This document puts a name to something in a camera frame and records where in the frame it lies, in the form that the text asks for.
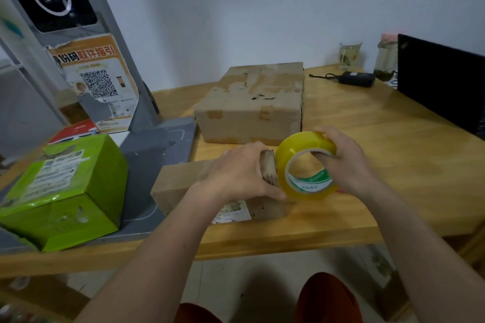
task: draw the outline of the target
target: brown box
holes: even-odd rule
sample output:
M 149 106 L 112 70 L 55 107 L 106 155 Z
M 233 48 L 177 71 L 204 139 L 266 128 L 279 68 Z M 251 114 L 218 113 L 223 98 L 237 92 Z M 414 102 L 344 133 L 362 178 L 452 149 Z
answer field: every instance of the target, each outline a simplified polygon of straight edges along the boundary
M 303 63 L 231 67 L 194 107 L 206 142 L 277 146 L 301 130 Z
M 214 161 L 215 159 L 162 167 L 151 190 L 151 195 L 158 207 L 165 214 L 169 214 L 182 200 L 191 185 L 207 178 Z M 277 186 L 273 151 L 261 153 L 260 166 L 263 179 Z M 289 212 L 292 206 L 291 202 L 282 203 L 269 197 L 246 199 L 245 204 L 249 212 L 247 220 L 281 218 Z

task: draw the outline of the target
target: wooden desk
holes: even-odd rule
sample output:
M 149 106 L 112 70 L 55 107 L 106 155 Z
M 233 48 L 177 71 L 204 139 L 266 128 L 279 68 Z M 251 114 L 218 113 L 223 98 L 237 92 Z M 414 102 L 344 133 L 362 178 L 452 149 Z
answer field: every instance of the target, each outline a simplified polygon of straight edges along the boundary
M 336 66 L 305 69 L 315 75 Z M 154 93 L 164 118 L 192 114 L 213 86 Z M 372 88 L 307 77 L 302 130 L 332 124 L 355 138 L 376 172 L 396 188 L 441 236 L 472 234 L 485 220 L 485 143 L 384 83 Z M 197 136 L 193 160 L 218 157 L 236 145 Z M 25 168 L 0 177 L 0 185 Z M 336 193 L 297 204 L 288 217 L 210 226 L 196 259 L 340 247 L 381 241 L 376 222 L 356 198 Z M 51 275 L 121 266 L 142 241 L 0 256 L 0 277 Z

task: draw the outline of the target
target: clear adhesive tape roll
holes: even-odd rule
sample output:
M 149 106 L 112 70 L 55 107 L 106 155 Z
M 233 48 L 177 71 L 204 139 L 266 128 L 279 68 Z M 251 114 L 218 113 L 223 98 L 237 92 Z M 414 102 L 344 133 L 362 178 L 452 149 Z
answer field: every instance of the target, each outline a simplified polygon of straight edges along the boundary
M 317 131 L 302 131 L 286 138 L 276 150 L 278 182 L 288 197 L 300 200 L 320 200 L 337 190 L 337 185 L 323 169 L 309 178 L 298 178 L 289 173 L 292 162 L 306 152 L 335 155 L 333 142 Z

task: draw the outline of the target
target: hand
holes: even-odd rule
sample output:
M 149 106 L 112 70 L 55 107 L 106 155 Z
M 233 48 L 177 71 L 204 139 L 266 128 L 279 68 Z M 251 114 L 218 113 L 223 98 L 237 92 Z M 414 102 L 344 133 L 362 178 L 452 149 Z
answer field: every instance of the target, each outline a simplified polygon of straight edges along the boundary
M 268 149 L 263 143 L 248 143 L 224 152 L 210 169 L 203 182 L 218 192 L 222 207 L 232 200 L 246 200 L 267 196 L 284 200 L 286 194 L 280 188 L 265 182 L 259 167 L 259 154 Z
M 314 129 L 336 145 L 336 156 L 319 152 L 312 154 L 325 166 L 330 177 L 344 191 L 362 198 L 368 189 L 381 181 L 371 169 L 364 151 L 352 138 L 328 125 Z

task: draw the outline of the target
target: floor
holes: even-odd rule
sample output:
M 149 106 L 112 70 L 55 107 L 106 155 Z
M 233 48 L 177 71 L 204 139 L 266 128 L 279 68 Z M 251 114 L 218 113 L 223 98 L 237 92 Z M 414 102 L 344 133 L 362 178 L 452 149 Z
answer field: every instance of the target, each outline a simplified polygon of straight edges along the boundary
M 374 294 L 393 269 L 384 245 L 327 248 L 262 256 L 196 261 L 182 302 L 210 310 L 224 323 L 293 321 L 306 280 L 317 272 L 337 276 L 354 293 L 365 323 L 380 323 Z M 114 271 L 68 275 L 68 284 L 93 297 Z M 418 322 L 415 318 L 409 322 Z

